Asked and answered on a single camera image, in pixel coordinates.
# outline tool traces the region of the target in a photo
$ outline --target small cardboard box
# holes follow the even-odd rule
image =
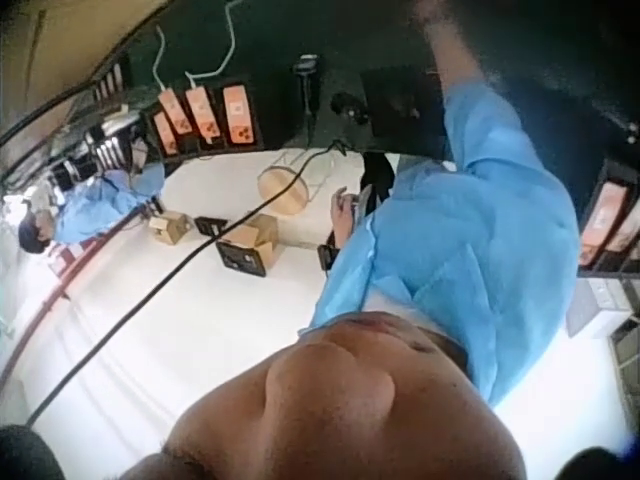
[[[226,244],[246,252],[255,252],[260,258],[264,269],[260,268],[259,265],[255,265],[247,256],[244,257],[244,260],[248,263],[243,265],[242,258],[230,259],[228,255],[225,255],[224,248],[218,248],[221,255],[223,255],[225,265],[229,268],[262,276],[261,273],[266,273],[266,270],[270,269],[275,263],[275,249],[278,245],[278,220],[270,215],[258,214],[222,237],[219,243],[223,244],[222,247]]]
[[[191,221],[184,213],[165,212],[151,217],[149,228],[159,242],[175,245],[191,230]]]

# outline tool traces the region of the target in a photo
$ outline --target seated person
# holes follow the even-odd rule
[[[50,209],[30,211],[18,227],[20,247],[41,254],[52,240],[71,245],[93,238],[152,200],[163,186],[161,163],[147,166],[133,179],[123,170],[108,171],[66,192],[56,216]]]
[[[458,173],[402,172],[353,232],[342,199],[310,327],[196,402],[123,479],[526,478],[492,407],[563,321],[576,213],[443,2],[415,2]]]

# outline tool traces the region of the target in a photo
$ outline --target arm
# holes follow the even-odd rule
[[[544,171],[518,115],[486,84],[444,2],[418,0],[416,16],[440,74],[445,123],[458,168],[483,177],[498,173],[487,171],[496,168],[511,173],[513,167]]]

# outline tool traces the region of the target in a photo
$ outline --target hair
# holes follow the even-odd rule
[[[36,215],[29,212],[18,226],[20,247],[27,253],[40,255],[51,244],[51,240],[40,240],[38,235],[40,235],[40,229],[36,225]]]
[[[32,430],[20,425],[0,428],[0,478],[64,480],[51,449]]]

